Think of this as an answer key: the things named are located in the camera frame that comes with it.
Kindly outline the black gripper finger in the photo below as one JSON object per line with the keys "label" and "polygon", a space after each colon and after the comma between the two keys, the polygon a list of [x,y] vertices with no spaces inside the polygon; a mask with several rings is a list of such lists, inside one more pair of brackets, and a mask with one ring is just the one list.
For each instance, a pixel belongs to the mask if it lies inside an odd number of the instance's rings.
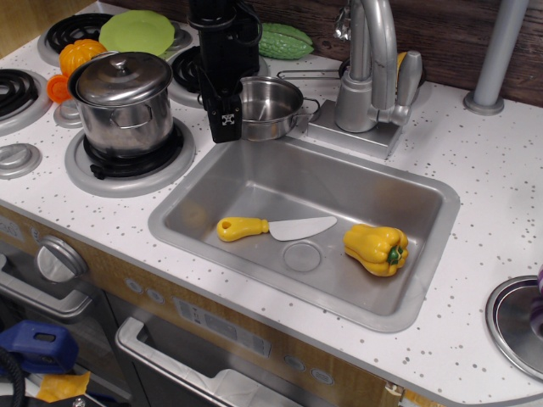
{"label": "black gripper finger", "polygon": [[215,143],[234,142],[242,136],[242,104],[239,95],[206,101],[212,139]]}

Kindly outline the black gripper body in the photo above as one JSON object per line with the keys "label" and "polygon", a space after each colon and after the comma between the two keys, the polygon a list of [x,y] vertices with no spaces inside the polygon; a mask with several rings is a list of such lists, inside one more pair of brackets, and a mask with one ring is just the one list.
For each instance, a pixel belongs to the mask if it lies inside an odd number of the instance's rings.
{"label": "black gripper body", "polygon": [[199,33],[198,76],[204,108],[218,109],[222,102],[237,99],[241,79],[258,72],[260,25],[234,23],[223,30]]}

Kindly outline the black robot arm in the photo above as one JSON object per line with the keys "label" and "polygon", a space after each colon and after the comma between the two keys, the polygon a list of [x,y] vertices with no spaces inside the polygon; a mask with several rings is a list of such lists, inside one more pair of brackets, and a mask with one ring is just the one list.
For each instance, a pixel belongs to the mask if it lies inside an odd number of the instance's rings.
{"label": "black robot arm", "polygon": [[242,79],[260,69],[262,24],[244,1],[191,1],[188,23],[199,34],[200,94],[215,143],[242,136]]}

